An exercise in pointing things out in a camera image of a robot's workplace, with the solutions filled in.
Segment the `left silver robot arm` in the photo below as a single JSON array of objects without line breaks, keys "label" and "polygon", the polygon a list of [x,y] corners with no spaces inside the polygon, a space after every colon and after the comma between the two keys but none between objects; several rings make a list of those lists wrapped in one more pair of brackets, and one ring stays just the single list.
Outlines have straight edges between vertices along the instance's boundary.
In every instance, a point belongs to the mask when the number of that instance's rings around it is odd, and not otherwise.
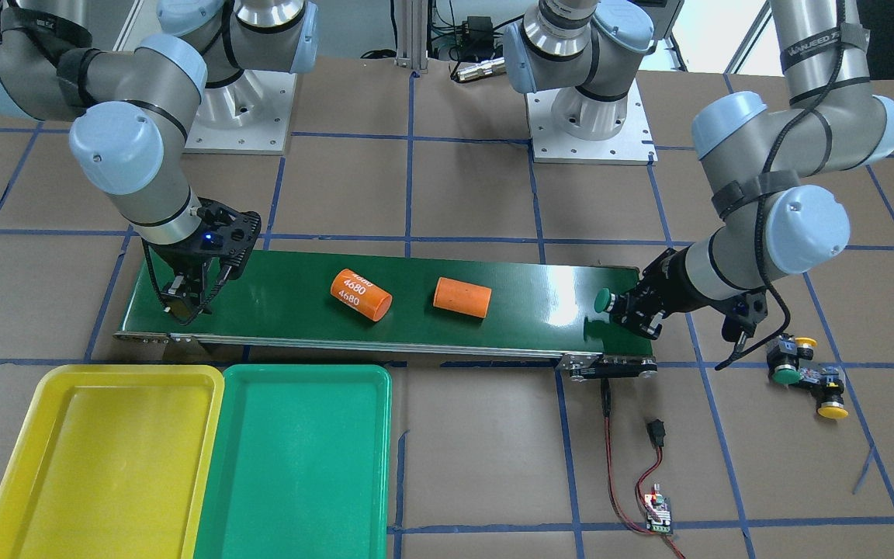
[{"label": "left silver robot arm", "polygon": [[723,314],[724,339],[754,335],[774,283],[840,254],[844,206],[809,177],[859,168],[894,152],[894,100],[873,92],[869,31],[854,1],[773,1],[790,106],[755,92],[717,99],[691,125],[693,148],[722,226],[668,250],[629,291],[601,290],[596,311],[646,339],[673,314]]}]

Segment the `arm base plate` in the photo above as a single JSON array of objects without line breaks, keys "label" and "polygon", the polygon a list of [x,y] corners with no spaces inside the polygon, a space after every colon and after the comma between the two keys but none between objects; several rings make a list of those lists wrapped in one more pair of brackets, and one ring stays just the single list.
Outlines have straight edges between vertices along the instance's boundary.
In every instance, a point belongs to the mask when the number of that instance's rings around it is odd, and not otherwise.
[{"label": "arm base plate", "polygon": [[206,89],[185,143],[195,155],[284,155],[298,75],[246,71]]},{"label": "arm base plate", "polygon": [[614,102],[585,98],[575,88],[528,93],[525,100],[536,162],[646,165],[659,160],[636,82]]}]

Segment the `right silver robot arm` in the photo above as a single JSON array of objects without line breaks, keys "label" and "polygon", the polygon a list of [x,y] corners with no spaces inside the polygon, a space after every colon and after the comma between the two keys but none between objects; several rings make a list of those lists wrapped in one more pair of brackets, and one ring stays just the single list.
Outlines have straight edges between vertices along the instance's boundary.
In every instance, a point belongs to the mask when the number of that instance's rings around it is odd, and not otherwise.
[{"label": "right silver robot arm", "polygon": [[241,277],[262,232],[253,211],[195,194],[180,166],[203,96],[246,71],[309,73],[318,52],[310,1],[160,1],[161,29],[131,52],[92,45],[85,1],[7,1],[0,15],[0,113],[71,124],[85,176],[139,234],[153,282],[188,325]]}]

